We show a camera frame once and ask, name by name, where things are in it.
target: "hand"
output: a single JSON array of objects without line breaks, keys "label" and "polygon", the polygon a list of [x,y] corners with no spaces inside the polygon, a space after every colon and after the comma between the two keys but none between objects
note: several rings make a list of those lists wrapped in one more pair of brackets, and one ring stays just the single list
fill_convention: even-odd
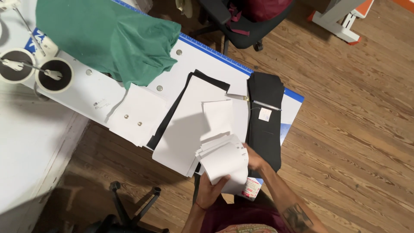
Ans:
[{"label": "hand", "polygon": [[198,194],[196,203],[204,210],[208,209],[219,197],[224,185],[230,179],[230,175],[227,175],[215,185],[212,185],[206,173],[203,173],[200,177],[200,184],[198,186]]},{"label": "hand", "polygon": [[247,153],[249,154],[249,168],[255,171],[262,168],[267,162],[254,151],[247,143],[243,143],[244,148],[247,149]]}]

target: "black office chair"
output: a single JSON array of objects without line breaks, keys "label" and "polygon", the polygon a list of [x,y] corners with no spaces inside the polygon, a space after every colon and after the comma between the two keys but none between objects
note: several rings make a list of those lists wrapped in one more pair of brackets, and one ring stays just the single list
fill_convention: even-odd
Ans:
[{"label": "black office chair", "polygon": [[[121,224],[118,223],[118,220],[115,215],[108,215],[103,221],[95,222],[89,225],[83,233],[156,233],[155,231],[150,231],[139,227],[137,223],[149,210],[152,204],[157,200],[161,193],[161,189],[155,187],[154,197],[146,204],[146,206],[140,211],[140,213],[133,217],[129,218],[124,206],[122,205],[121,200],[118,197],[116,191],[121,188],[121,184],[118,181],[112,182],[109,190],[112,191],[112,198],[115,203],[116,210],[121,220]],[[162,233],[169,233],[168,229],[163,229]]]},{"label": "black office chair", "polygon": [[200,23],[204,24],[202,22],[203,20],[200,18],[203,18],[203,16],[207,14],[208,18],[212,21],[212,24],[189,33],[190,37],[195,38],[196,36],[205,33],[218,30],[222,31],[224,33],[224,55],[227,55],[227,51],[229,49],[229,41],[231,41],[231,43],[238,49],[246,49],[253,45],[256,51],[261,51],[263,49],[262,38],[265,37],[287,17],[295,2],[295,0],[293,0],[283,12],[267,21],[251,22],[250,20],[241,16],[238,22],[231,22],[232,29],[239,29],[250,32],[249,36],[245,36],[232,32],[226,27],[226,22],[231,18],[231,14],[228,10],[230,1],[231,0],[199,0],[202,7],[200,9]]}]

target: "pen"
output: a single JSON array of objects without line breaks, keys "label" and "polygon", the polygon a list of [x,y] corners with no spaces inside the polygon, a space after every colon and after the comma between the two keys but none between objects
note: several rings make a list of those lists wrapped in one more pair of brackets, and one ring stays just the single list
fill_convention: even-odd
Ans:
[{"label": "pen", "polygon": [[268,107],[268,108],[271,108],[271,109],[274,109],[274,110],[277,110],[277,111],[282,110],[280,108],[276,108],[276,107],[273,107],[272,105],[268,105],[268,104],[265,104],[265,103],[262,103],[262,102],[259,102],[259,101],[256,101],[256,100],[253,100],[253,103],[256,103],[256,104],[259,104],[259,105],[262,105],[262,106],[265,106],[265,107]]}]

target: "blue ruler edge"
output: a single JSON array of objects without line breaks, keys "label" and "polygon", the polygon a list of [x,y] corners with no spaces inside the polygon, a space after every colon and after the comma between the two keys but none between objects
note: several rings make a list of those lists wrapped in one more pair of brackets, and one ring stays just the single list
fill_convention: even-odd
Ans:
[{"label": "blue ruler edge", "polygon": [[[112,1],[114,1],[114,2],[116,2],[118,4],[120,4],[120,5],[128,8],[128,9],[131,9],[133,11],[136,11],[136,12],[138,12],[140,14],[147,15],[144,12],[138,10],[137,8],[135,8],[135,7],[129,5],[129,4],[127,4],[127,3],[125,3],[125,2],[123,2],[121,0],[112,0]],[[197,49],[199,49],[199,50],[201,50],[201,51],[209,54],[212,57],[215,57],[216,59],[219,59],[220,61],[224,62],[225,64],[227,64],[227,65],[229,65],[229,66],[231,66],[231,67],[233,67],[233,68],[235,68],[235,69],[237,69],[237,70],[239,70],[241,72],[243,72],[244,74],[247,74],[247,75],[250,76],[251,73],[254,72],[252,69],[250,69],[250,68],[248,68],[248,67],[246,67],[246,66],[244,66],[244,65],[242,65],[240,63],[238,63],[237,61],[235,61],[235,60],[227,57],[226,55],[224,55],[224,54],[222,54],[220,52],[217,52],[216,50],[214,50],[214,49],[208,47],[207,45],[205,45],[205,44],[203,44],[203,43],[201,43],[201,42],[199,42],[199,41],[197,41],[197,40],[195,40],[195,39],[193,39],[193,38],[191,38],[191,37],[183,34],[182,32],[180,32],[179,40],[181,40],[181,41],[183,41],[183,42],[185,42],[185,43],[193,46],[194,48],[197,48]],[[298,93],[296,93],[294,91],[289,90],[286,87],[285,87],[284,94],[287,95],[287,96],[289,96],[289,97],[291,97],[292,99],[294,99],[296,101],[299,101],[300,103],[303,103],[303,100],[304,100],[304,97],[303,96],[299,95]]]}]

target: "green fabric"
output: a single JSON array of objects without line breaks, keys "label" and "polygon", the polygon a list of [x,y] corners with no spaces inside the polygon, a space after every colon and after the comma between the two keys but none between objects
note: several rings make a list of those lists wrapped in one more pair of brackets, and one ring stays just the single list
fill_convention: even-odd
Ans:
[{"label": "green fabric", "polygon": [[38,0],[36,24],[63,51],[123,81],[148,85],[177,60],[181,25],[142,15],[111,0]]}]

